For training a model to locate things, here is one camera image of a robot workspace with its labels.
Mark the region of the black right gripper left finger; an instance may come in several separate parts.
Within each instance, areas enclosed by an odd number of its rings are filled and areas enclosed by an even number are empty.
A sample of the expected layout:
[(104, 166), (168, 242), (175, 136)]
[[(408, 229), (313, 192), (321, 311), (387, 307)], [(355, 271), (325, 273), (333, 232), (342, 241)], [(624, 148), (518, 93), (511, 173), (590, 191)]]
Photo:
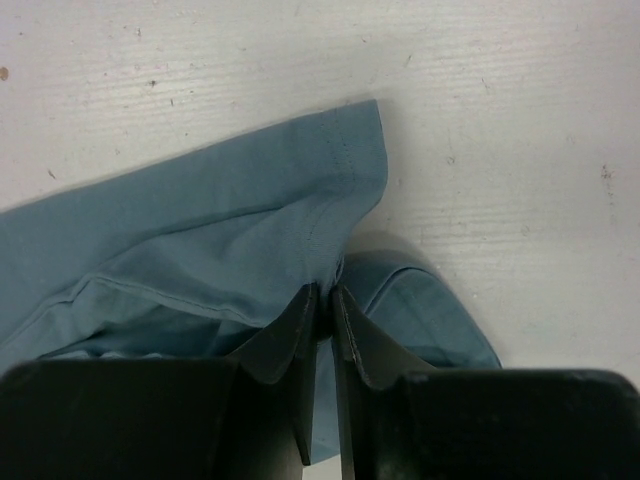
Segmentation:
[(318, 289), (216, 359), (41, 360), (1, 380), (5, 479), (298, 479)]

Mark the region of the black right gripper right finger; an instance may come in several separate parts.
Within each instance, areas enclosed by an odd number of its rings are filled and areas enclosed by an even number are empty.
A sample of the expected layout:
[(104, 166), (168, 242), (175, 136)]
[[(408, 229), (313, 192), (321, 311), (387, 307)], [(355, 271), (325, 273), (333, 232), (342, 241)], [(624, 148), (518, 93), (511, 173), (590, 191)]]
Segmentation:
[(438, 369), (332, 293), (346, 479), (635, 479), (639, 394), (593, 369)]

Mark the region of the blue t shirt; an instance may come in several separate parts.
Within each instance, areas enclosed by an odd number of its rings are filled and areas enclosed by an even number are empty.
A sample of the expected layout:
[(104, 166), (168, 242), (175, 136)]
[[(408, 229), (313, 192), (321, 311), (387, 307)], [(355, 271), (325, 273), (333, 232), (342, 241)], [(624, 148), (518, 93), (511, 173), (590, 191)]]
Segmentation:
[(216, 359), (318, 289), (310, 462), (340, 449), (332, 290), (439, 369), (497, 369), (439, 277), (392, 251), (347, 255), (380, 201), (378, 104), (298, 117), (1, 216), (1, 380), (41, 360)]

